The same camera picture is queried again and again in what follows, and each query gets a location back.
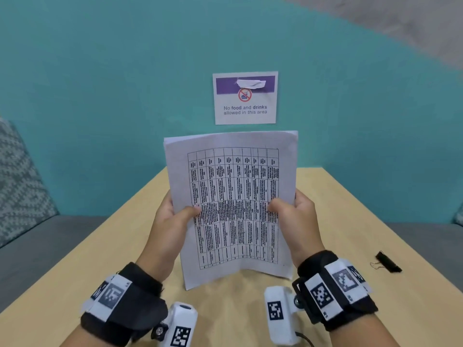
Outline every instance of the red circle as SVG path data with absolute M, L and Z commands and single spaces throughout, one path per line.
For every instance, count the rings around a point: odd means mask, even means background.
M 248 97 L 248 95 L 246 95 L 246 94 L 244 93 L 243 90 L 247 90 L 247 91 L 248 91 L 249 97 Z M 241 94 L 243 94 L 244 96 L 246 96 L 248 99 L 247 99 L 247 100 L 242 99 L 242 98 L 241 98 Z M 238 91 L 238 98 L 239 98 L 240 101 L 242 101 L 242 102 L 248 102 L 248 101 L 251 99 L 251 97 L 252 97 L 252 91 L 251 91 L 251 89 L 240 89 L 240 90 Z

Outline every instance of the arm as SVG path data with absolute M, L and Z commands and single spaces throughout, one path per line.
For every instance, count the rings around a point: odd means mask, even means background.
M 296 190 L 294 206 L 279 198 L 269 204 L 277 212 L 280 228 L 296 267 L 313 254 L 325 250 L 315 204 Z M 364 315 L 330 332 L 333 347 L 398 347 L 399 345 L 375 314 Z
M 174 206 L 169 191 L 156 212 L 148 241 L 136 264 L 161 283 L 167 279 L 185 242 L 187 223 L 200 212 L 199 208 L 186 207 L 174 215 Z M 112 347 L 111 344 L 96 338 L 79 325 L 61 344 L 61 347 L 82 346 Z

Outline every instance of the white device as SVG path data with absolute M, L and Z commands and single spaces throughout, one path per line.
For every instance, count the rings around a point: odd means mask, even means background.
M 301 329 L 294 314 L 304 309 L 298 308 L 300 304 L 296 294 L 286 286 L 269 286 L 264 297 L 272 342 L 280 346 L 298 344 L 300 337 L 296 336 L 296 332 L 301 332 Z
M 198 312 L 190 304 L 175 302 L 169 308 L 169 315 L 153 329 L 151 338 L 160 347 L 189 347 L 193 338 Z

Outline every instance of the purple banner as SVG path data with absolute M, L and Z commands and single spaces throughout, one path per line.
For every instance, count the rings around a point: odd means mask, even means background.
M 216 78 L 217 95 L 237 94 L 241 89 L 236 81 L 243 80 L 265 80 L 265 86 L 260 89 L 252 89 L 252 93 L 274 93 L 275 92 L 275 75 L 267 77 L 239 77 L 239 78 Z

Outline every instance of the cable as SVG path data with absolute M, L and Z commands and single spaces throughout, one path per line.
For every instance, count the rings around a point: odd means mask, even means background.
M 313 345 L 312 341 L 310 341 L 309 338 L 308 338 L 307 336 L 305 336 L 304 334 L 302 334 L 302 333 L 300 333 L 300 332 L 297 332 L 297 331 L 295 331 L 295 332 L 296 332 L 296 336 L 305 339 L 305 340 L 310 344 L 311 347 L 315 347 L 315 346 Z

